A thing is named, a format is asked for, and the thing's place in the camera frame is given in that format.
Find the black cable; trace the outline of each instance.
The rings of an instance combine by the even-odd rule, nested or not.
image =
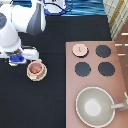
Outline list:
[[[55,4],[55,3],[45,3],[45,2],[44,2],[44,4],[55,5],[55,6],[59,7],[62,11],[65,11],[65,12],[70,12],[70,11],[73,9],[73,0],[72,0],[71,9],[69,9],[69,10],[65,10],[65,9],[61,8],[59,5]]]
[[[13,3],[13,0],[10,2],[10,4],[12,4]]]

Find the blue object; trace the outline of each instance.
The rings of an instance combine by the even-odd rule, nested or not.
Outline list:
[[[71,1],[65,0],[66,10],[71,6]],[[14,5],[31,7],[31,0],[13,0]],[[73,9],[71,12],[61,12],[62,16],[86,16],[86,15],[106,15],[103,0],[73,0]]]
[[[67,12],[66,10],[67,10],[67,6],[68,6],[68,0],[65,0],[65,5],[66,5],[66,8],[62,9],[62,11],[59,12],[59,13],[50,13],[47,9],[44,9],[44,13],[46,15],[63,15],[63,14],[65,14]]]
[[[10,57],[9,59],[11,62],[23,62],[24,61],[24,57],[23,56],[13,56]]]

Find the bowl rim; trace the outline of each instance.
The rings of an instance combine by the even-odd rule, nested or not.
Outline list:
[[[98,89],[98,90],[101,90],[102,92],[106,93],[106,94],[108,95],[108,97],[110,98],[110,100],[112,101],[112,105],[114,105],[114,100],[113,100],[112,97],[109,95],[109,93],[108,93],[107,91],[105,91],[104,89],[102,89],[102,88],[100,88],[100,87],[93,87],[93,86],[92,86],[92,87],[86,87],[86,88],[84,88],[82,91],[80,91],[80,93],[77,95],[77,98],[76,98],[76,112],[77,112],[77,115],[79,116],[79,118],[80,118],[85,124],[87,124],[87,125],[90,126],[90,127],[94,127],[94,128],[96,128],[96,127],[98,127],[98,128],[105,127],[105,126],[109,125],[109,124],[113,121],[113,119],[114,119],[114,117],[115,117],[115,109],[113,109],[113,114],[112,114],[111,119],[110,119],[107,123],[105,123],[105,124],[103,124],[103,125],[99,125],[99,126],[89,124],[89,123],[86,122],[86,121],[81,117],[81,115],[79,114],[79,110],[78,110],[78,107],[77,107],[78,99],[79,99],[80,95],[81,95],[84,91],[87,91],[87,90],[89,90],[89,89]]]

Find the black table surface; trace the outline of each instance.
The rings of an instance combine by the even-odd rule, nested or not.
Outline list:
[[[33,37],[19,33],[34,46],[48,68],[39,82],[26,75],[26,65],[0,62],[0,128],[66,128],[66,57],[68,41],[111,41],[107,16],[46,17],[45,31]]]

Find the stove burner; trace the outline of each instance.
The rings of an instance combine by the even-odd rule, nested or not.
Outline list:
[[[96,54],[100,57],[106,58],[111,55],[111,49],[106,45],[99,45],[96,48]]]
[[[79,62],[75,66],[75,72],[79,76],[82,76],[82,77],[87,76],[89,75],[90,71],[91,71],[91,68],[89,64],[87,64],[86,62]]]
[[[109,62],[102,62],[98,66],[100,74],[103,76],[112,76],[115,72],[114,66]]]

